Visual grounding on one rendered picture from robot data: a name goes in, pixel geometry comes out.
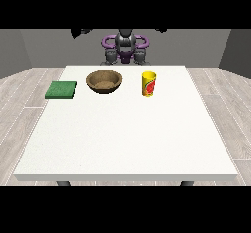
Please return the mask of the green square pad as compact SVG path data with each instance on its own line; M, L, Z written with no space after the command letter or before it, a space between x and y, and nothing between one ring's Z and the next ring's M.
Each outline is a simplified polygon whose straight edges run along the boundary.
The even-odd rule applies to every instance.
M72 99L77 87L76 81L53 81L46 94L46 99Z

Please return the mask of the yellow cup with melon print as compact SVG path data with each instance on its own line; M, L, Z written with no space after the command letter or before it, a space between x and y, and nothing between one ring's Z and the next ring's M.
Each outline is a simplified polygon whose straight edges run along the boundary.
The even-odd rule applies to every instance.
M156 73L153 71L145 71L142 74L142 95L150 97L153 95L156 81Z

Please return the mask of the brown wooden bowl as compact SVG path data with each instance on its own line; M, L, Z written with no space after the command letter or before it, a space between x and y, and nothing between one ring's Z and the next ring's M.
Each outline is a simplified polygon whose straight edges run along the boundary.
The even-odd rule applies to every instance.
M113 70L98 70L86 78L86 84L98 94L110 94L122 83L122 76Z

